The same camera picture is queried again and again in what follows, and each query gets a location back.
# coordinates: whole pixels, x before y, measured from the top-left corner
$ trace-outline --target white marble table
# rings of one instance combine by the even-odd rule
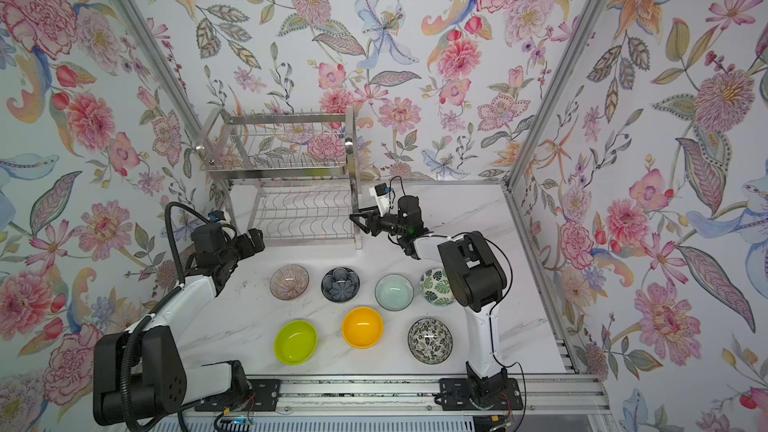
[[[479,230],[509,256],[514,268],[512,290],[499,305],[501,345],[497,355],[505,363],[519,360],[526,372],[563,373],[563,362],[528,267],[518,234],[498,185],[406,186],[408,194],[421,199],[422,218],[436,233],[453,235]],[[233,202],[244,225],[255,197],[255,189],[237,186]],[[224,292],[178,340],[182,359],[189,365],[222,360],[240,360],[247,374],[462,374],[468,356],[466,318],[463,307],[429,304],[418,294],[418,280],[438,263],[414,260],[390,244],[384,234],[364,236],[362,250],[349,245],[303,245],[268,247],[240,262]],[[498,259],[506,269],[503,257]],[[284,302],[272,296],[270,277],[285,264],[302,265],[310,274],[310,285],[297,299]],[[320,291],[322,276],[338,266],[358,272],[357,296],[334,304]],[[414,285],[413,302],[400,312],[388,312],[376,302],[374,287],[391,273],[405,275]],[[372,348],[349,346],[341,335],[345,315],[355,307],[369,306],[384,320],[384,335]],[[408,330],[418,319],[434,317],[444,322],[453,336],[451,356],[438,365],[416,360],[408,350]],[[284,324],[304,319],[318,331],[320,341],[310,360],[287,366],[274,355],[277,332]]]

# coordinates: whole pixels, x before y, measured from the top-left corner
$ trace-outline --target floral wallpaper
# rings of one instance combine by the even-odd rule
[[[626,432],[768,430],[768,4],[609,0],[514,196]]]
[[[367,180],[502,178],[584,1],[135,0],[201,121],[351,107]],[[274,132],[251,158],[333,160],[340,129]]]
[[[176,279],[164,204],[221,200],[145,61],[106,0],[0,0],[4,432],[96,427],[96,342]]]

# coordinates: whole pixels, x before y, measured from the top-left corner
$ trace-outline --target dish rack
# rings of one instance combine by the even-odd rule
[[[202,131],[211,178],[254,188],[248,229],[268,245],[354,241],[360,230],[354,112],[230,114],[213,110]]]

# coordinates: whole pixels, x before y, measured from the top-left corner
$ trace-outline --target leaf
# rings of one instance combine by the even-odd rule
[[[238,9],[224,4],[212,5],[206,10],[212,15],[222,20],[226,20],[227,22],[245,22],[249,18]]]
[[[29,227],[32,230],[32,235],[37,235],[43,227],[62,214],[72,194],[74,180],[80,174],[82,171],[78,170],[59,177],[53,187],[34,201],[32,211],[29,213]]]
[[[755,319],[750,303],[731,283],[720,264],[711,255],[697,248],[679,246],[677,249],[683,254],[690,274],[696,282],[717,300],[741,315],[754,332]]]
[[[685,150],[685,172],[696,196],[715,214],[723,201],[725,171],[704,159],[695,140],[679,138],[677,141]]]
[[[213,57],[221,49],[221,41],[216,37],[214,24],[208,19],[202,19],[197,24],[195,31],[197,37],[197,48],[200,49],[200,58],[207,59]]]
[[[616,113],[616,107],[619,104],[619,82],[614,78],[610,82],[608,93],[605,95],[605,119],[610,120],[614,118]]]
[[[685,70],[679,68],[679,67],[670,67],[669,69],[665,70],[664,72],[660,73],[658,77],[653,79],[650,83],[655,83],[658,85],[665,85],[667,83],[671,83],[673,80],[677,79],[677,77],[680,76],[681,73],[685,72]]]
[[[314,39],[312,39],[312,41],[325,43],[328,45],[328,47],[334,49],[336,52],[345,53],[350,56],[364,56],[366,54],[366,51],[362,48],[357,39],[351,34],[343,34],[340,36],[332,36],[331,34],[319,34]]]
[[[650,52],[642,39],[637,37],[629,38],[629,58],[632,59],[632,63],[640,70],[648,70],[650,68]]]
[[[693,120],[696,116],[695,101],[695,96],[689,93],[681,93],[676,96],[669,96],[661,102],[651,104],[651,106],[656,110],[669,112],[678,119]]]
[[[592,82],[600,82],[608,77],[610,69],[614,66],[616,60],[618,60],[620,53],[621,46],[613,46],[606,50],[605,53],[600,56],[598,62],[594,64],[594,67],[592,67],[592,71],[587,75],[587,79]]]
[[[421,77],[413,72],[408,72],[407,70],[404,70],[402,72],[386,70],[384,72],[377,73],[371,79],[371,84],[392,87],[392,86],[398,86],[401,83],[408,82],[409,80],[412,80],[412,79],[421,79]]]

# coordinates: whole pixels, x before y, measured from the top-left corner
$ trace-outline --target bowl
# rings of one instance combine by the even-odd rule
[[[401,311],[413,300],[413,286],[400,274],[385,275],[376,284],[376,301],[391,312]]]
[[[310,275],[301,265],[286,265],[278,268],[270,279],[270,292],[281,301],[299,297],[310,284]]]
[[[419,361],[435,365],[445,361],[453,350],[451,331],[436,318],[423,318],[408,331],[408,348]]]
[[[383,333],[382,316],[370,307],[354,308],[344,317],[341,325],[341,335],[354,348],[372,347]]]
[[[275,338],[275,357],[285,365],[298,365],[312,357],[317,348],[317,331],[307,321],[293,321]]]
[[[331,302],[347,302],[360,290],[360,278],[347,267],[337,267],[325,274],[320,290]]]
[[[422,297],[432,305],[445,307],[456,302],[456,297],[451,292],[451,285],[448,283],[446,271],[442,267],[430,268],[422,274],[418,281],[418,290]]]

